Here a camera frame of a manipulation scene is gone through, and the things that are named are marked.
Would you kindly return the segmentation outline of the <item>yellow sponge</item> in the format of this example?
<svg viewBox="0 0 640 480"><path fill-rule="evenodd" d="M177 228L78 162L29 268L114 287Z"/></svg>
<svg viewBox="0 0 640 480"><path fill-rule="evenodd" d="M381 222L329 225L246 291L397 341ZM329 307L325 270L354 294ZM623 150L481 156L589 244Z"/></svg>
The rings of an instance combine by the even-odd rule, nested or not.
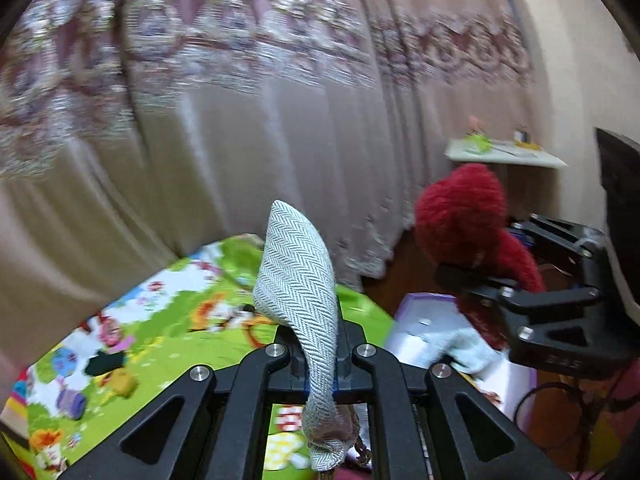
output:
<svg viewBox="0 0 640 480"><path fill-rule="evenodd" d="M134 393L134 390L137 389L138 380L137 377L125 367L119 367L111 372L107 385L116 396L129 398Z"/></svg>

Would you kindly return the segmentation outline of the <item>red knitted hat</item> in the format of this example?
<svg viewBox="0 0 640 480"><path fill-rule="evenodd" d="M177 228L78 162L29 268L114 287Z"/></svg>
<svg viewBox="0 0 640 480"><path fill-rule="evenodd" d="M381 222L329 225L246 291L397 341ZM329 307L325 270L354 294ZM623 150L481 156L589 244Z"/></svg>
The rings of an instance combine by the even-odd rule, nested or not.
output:
<svg viewBox="0 0 640 480"><path fill-rule="evenodd" d="M484 278L507 278L526 292L543 292L537 263L506 229L506 198L483 164L466 164L429 185L414 211L416 244L436 266L436 282L456 298L460 313L491 348L506 346L496 307L468 295Z"/></svg>

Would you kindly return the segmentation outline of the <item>purple white storage box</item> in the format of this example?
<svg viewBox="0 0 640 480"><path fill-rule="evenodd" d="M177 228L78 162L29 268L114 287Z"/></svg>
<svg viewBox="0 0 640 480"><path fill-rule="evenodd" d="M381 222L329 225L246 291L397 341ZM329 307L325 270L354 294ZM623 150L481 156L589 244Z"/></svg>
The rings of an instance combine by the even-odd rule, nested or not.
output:
<svg viewBox="0 0 640 480"><path fill-rule="evenodd" d="M417 367L449 361L480 391L489 394L508 417L536 384L536 372L510 362L506 352L491 348L449 295L406 295L384 348L398 361Z"/></svg>

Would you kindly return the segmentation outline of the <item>dark green cloth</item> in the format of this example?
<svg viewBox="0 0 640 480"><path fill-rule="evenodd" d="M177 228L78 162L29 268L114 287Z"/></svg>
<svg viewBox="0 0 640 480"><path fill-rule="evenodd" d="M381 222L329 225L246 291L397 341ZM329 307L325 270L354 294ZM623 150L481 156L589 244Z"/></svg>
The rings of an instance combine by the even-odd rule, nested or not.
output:
<svg viewBox="0 0 640 480"><path fill-rule="evenodd" d="M105 353L100 350L95 356L89 359L84 372L91 377L101 376L111 373L124 366L126 353L123 351L115 353Z"/></svg>

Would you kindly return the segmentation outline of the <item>purple knitted sock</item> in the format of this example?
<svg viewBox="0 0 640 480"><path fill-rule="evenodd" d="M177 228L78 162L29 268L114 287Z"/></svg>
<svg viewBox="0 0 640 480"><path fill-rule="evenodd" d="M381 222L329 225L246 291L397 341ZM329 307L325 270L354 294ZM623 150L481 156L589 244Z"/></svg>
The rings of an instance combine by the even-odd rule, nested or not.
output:
<svg viewBox="0 0 640 480"><path fill-rule="evenodd" d="M87 397L73 389L63 389L56 399L58 411L71 420L79 420L85 414Z"/></svg>

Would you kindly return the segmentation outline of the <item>white wall shelf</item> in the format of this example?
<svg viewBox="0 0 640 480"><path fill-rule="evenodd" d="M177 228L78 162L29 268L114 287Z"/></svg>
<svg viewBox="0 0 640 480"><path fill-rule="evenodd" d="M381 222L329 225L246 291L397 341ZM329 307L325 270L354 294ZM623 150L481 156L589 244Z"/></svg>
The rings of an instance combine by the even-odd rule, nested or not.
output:
<svg viewBox="0 0 640 480"><path fill-rule="evenodd" d="M445 155L452 162L484 162L484 164L549 169L567 167L564 160L545 150L530 150L508 142L481 141L472 138L450 140Z"/></svg>

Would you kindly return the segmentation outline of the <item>beige pink curtain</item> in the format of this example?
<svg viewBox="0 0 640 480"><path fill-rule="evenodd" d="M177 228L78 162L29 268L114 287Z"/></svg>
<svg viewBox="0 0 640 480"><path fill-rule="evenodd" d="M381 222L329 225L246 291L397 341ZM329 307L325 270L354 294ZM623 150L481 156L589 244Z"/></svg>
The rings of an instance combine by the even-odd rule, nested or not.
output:
<svg viewBox="0 0 640 480"><path fill-rule="evenodd" d="M380 278L472 117L535 123L508 0L29 0L1 40L1 381L285 200Z"/></svg>

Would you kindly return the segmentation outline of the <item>grey herringbone drawstring pouch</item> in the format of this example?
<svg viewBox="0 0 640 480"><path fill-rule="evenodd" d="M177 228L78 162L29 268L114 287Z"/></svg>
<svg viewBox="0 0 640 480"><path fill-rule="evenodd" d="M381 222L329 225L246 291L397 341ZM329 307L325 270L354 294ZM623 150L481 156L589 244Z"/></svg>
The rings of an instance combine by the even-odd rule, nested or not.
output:
<svg viewBox="0 0 640 480"><path fill-rule="evenodd" d="M262 315L290 328L303 350L309 393L302 429L311 468L331 471L344 463L360 434L355 410L333 399L338 336L335 276L319 232L282 200L271 205L253 301Z"/></svg>

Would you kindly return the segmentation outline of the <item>light blue towel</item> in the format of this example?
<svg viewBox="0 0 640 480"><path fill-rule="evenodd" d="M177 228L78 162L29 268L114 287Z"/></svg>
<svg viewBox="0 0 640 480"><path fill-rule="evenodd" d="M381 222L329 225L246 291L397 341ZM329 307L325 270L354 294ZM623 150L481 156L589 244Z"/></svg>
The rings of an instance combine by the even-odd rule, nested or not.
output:
<svg viewBox="0 0 640 480"><path fill-rule="evenodd" d="M429 368L445 358L461 373L483 373L502 359L502 353L491 346L472 326L431 332L420 336L424 348L416 357L416 365Z"/></svg>

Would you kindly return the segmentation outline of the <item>cartoon print green cloth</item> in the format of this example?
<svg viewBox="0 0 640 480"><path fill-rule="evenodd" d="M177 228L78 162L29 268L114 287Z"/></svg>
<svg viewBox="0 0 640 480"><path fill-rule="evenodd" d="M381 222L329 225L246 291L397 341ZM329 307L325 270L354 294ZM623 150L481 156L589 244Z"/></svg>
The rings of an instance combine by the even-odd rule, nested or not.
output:
<svg viewBox="0 0 640 480"><path fill-rule="evenodd" d="M56 479L188 368L218 370L270 344L277 326L253 307L262 240L250 234L201 247L81 323L18 376L1 416L26 441L9 442L32 479ZM123 351L137 377L129 398L108 388L111 373L84 369L100 350ZM63 389L87 397L84 416L56 407Z"/></svg>

